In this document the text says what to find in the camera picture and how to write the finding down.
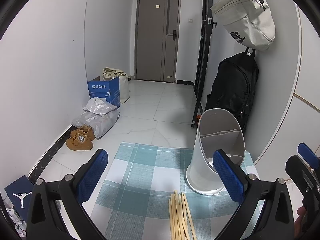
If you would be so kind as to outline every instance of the blue gripper pad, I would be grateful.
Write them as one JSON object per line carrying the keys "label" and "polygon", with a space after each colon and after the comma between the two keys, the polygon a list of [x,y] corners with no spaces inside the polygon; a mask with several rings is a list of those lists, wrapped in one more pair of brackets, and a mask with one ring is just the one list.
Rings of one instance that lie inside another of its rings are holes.
{"label": "blue gripper pad", "polygon": [[76,193],[79,203],[89,200],[107,164],[108,154],[105,150],[101,150],[77,185]]}
{"label": "blue gripper pad", "polygon": [[213,163],[231,199],[241,204],[244,200],[244,185],[219,151],[214,152]]}
{"label": "blue gripper pad", "polygon": [[311,168],[313,168],[314,170],[319,168],[318,156],[315,155],[305,143],[299,144],[298,153],[302,158],[304,158],[304,160],[310,165]]}

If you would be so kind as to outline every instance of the hand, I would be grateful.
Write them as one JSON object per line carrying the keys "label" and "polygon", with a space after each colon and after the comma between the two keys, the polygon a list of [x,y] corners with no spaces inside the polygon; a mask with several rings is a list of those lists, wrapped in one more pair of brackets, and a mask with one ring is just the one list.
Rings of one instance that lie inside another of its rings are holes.
{"label": "hand", "polygon": [[294,238],[296,238],[301,231],[301,222],[302,222],[302,219],[303,219],[304,215],[306,214],[306,212],[307,211],[306,211],[305,207],[300,207],[297,210],[297,214],[299,215],[299,217],[294,222]]}

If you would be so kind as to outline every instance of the cardboard box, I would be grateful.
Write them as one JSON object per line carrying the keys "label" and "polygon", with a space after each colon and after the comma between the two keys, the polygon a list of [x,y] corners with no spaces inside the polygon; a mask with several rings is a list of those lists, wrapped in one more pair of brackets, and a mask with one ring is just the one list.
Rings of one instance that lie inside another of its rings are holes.
{"label": "cardboard box", "polygon": [[27,221],[33,184],[26,176],[22,176],[5,187],[4,190],[17,213],[24,221]]}
{"label": "cardboard box", "polygon": [[114,106],[120,106],[119,77],[110,81],[100,81],[100,78],[97,77],[88,82],[88,89],[90,98],[105,98]]}

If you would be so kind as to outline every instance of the jumpman logo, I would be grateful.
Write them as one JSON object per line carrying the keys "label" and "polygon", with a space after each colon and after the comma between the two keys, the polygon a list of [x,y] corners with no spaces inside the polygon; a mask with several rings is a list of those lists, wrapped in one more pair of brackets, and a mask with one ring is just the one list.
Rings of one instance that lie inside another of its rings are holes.
{"label": "jumpman logo", "polygon": [[23,199],[25,198],[25,196],[27,196],[29,194],[32,194],[32,191],[30,191],[30,193],[28,193],[28,194],[27,193],[20,193],[20,194],[16,195],[15,193],[12,193],[12,195],[20,198],[20,200],[21,200],[21,208],[24,208],[23,207]]}

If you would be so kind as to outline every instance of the nike bag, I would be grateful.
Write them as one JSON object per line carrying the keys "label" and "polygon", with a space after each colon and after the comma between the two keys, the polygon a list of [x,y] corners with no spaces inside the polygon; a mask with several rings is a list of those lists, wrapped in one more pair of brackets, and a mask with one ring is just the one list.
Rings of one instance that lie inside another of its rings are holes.
{"label": "nike bag", "polygon": [[205,110],[222,108],[228,110],[240,124],[242,132],[253,106],[259,70],[252,54],[245,52],[224,59],[218,68],[211,94],[207,97]]}
{"label": "nike bag", "polygon": [[275,38],[266,0],[220,0],[211,10],[230,35],[246,47],[263,51]]}

